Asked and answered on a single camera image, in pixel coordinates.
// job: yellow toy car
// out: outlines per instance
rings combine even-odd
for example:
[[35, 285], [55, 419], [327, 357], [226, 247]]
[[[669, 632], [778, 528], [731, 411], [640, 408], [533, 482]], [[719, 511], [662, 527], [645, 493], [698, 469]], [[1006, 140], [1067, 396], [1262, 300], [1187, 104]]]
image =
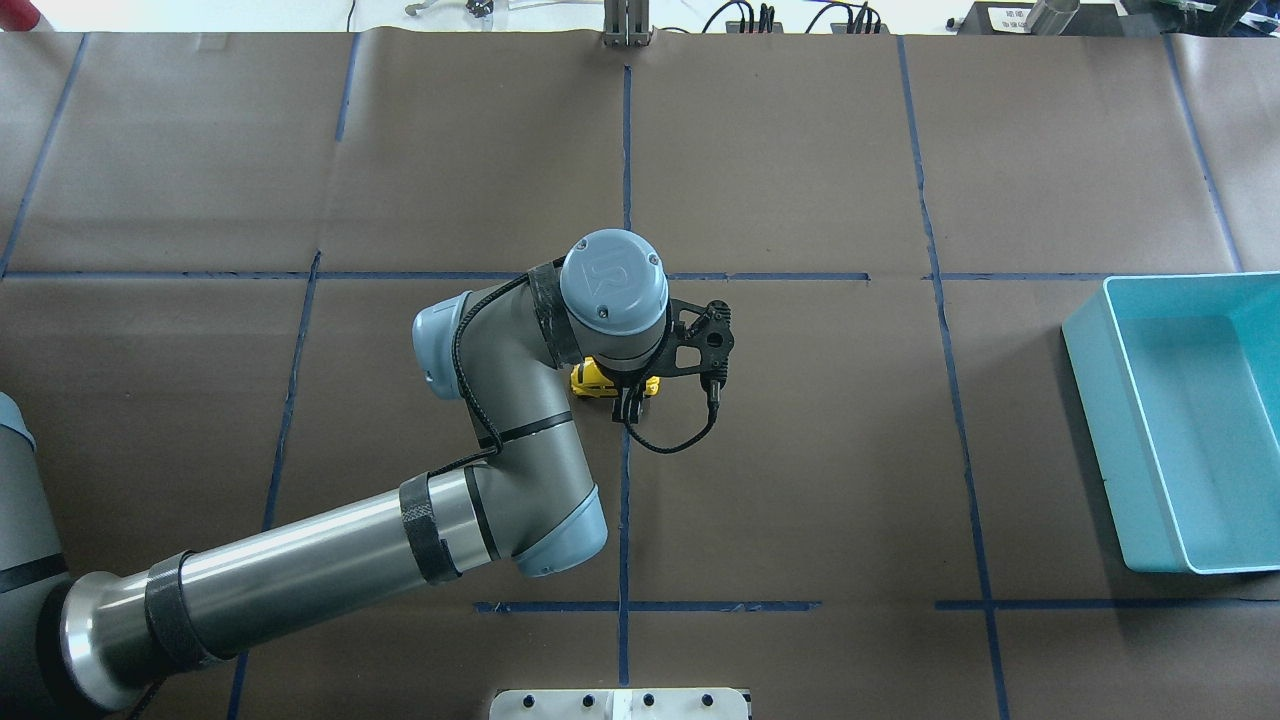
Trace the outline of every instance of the yellow toy car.
[[[644, 384], [644, 396], [658, 395], [660, 378], [649, 378]], [[617, 397], [618, 388], [613, 387], [609, 378], [604, 377], [595, 359], [585, 357], [580, 364], [573, 365], [568, 373], [568, 388], [575, 397]]]

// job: white label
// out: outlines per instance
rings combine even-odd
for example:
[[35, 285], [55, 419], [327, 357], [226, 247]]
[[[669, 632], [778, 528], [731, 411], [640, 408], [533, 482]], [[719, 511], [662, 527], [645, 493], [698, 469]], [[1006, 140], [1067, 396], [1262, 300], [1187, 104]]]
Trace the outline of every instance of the white label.
[[996, 32], [1027, 33], [1027, 10], [1024, 8], [987, 8], [987, 17], [991, 18], [991, 29]]

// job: robotic arm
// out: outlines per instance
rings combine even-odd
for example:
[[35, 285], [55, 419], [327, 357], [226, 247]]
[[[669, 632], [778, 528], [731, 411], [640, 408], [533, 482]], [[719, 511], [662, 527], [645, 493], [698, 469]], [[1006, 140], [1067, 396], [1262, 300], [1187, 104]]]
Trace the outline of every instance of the robotic arm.
[[[315, 518], [74, 583], [35, 443], [15, 406], [0, 406], [0, 715], [99, 716], [166, 675], [494, 560], [527, 577], [584, 562], [607, 529], [559, 368], [594, 356], [620, 391], [614, 419], [632, 433], [649, 377], [700, 374], [708, 424], [696, 441], [714, 423], [732, 345], [727, 305], [669, 299], [648, 242], [594, 232], [562, 260], [415, 319], [425, 378], [467, 404], [479, 452]], [[677, 368], [681, 346], [699, 363]]]

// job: light blue joint cap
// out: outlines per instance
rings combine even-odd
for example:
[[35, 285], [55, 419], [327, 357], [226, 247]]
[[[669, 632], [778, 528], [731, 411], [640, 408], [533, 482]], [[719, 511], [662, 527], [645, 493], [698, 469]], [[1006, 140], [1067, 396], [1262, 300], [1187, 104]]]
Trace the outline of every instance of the light blue joint cap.
[[596, 486], [556, 529], [513, 560], [526, 578], [541, 578], [586, 562], [600, 552], [608, 537]]
[[27, 438], [27, 442], [31, 443], [31, 448], [36, 450], [36, 438], [32, 437], [31, 430], [27, 429], [27, 424], [22, 421], [22, 411], [18, 410], [18, 404], [3, 392], [0, 392], [0, 428], [9, 428], [19, 436]]
[[440, 400], [458, 398], [458, 375], [453, 368], [453, 333], [471, 291], [436, 302], [413, 318], [413, 354], [431, 392]]
[[667, 275], [645, 238], [609, 228], [577, 241], [564, 256], [561, 293], [584, 325], [609, 336], [643, 333], [667, 313]]

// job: blue plastic bin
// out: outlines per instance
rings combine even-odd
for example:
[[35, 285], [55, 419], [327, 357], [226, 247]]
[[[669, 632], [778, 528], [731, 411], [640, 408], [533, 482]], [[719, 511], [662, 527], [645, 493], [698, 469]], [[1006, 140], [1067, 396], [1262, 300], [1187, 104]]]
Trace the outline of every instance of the blue plastic bin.
[[1280, 273], [1108, 278], [1062, 334], [1125, 565], [1280, 570]]

